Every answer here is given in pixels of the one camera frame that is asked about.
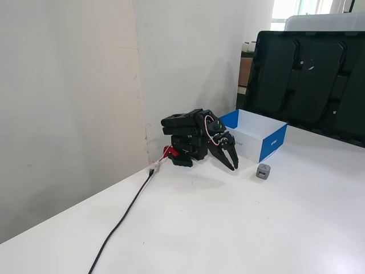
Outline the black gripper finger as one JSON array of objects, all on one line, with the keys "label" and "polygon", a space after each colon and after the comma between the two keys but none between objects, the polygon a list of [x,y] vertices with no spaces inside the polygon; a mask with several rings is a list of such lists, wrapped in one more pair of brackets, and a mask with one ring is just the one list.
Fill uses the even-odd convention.
[{"label": "black gripper finger", "polygon": [[219,160],[222,164],[224,164],[228,169],[234,171],[234,167],[229,162],[228,158],[225,156],[221,146],[209,145],[209,151],[217,160]]},{"label": "black gripper finger", "polygon": [[238,156],[237,156],[237,152],[236,152],[236,148],[235,148],[235,142],[227,143],[225,145],[225,149],[227,150],[228,154],[231,157],[234,168],[237,169],[238,168]]}]

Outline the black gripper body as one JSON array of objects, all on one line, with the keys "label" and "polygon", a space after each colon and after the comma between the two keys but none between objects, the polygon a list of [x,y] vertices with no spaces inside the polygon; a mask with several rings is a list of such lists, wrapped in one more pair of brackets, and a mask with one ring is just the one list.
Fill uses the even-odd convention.
[{"label": "black gripper body", "polygon": [[210,137],[210,143],[216,147],[221,147],[222,149],[228,149],[229,147],[234,147],[235,140],[234,136],[229,132],[221,132],[215,134],[215,136]]}]

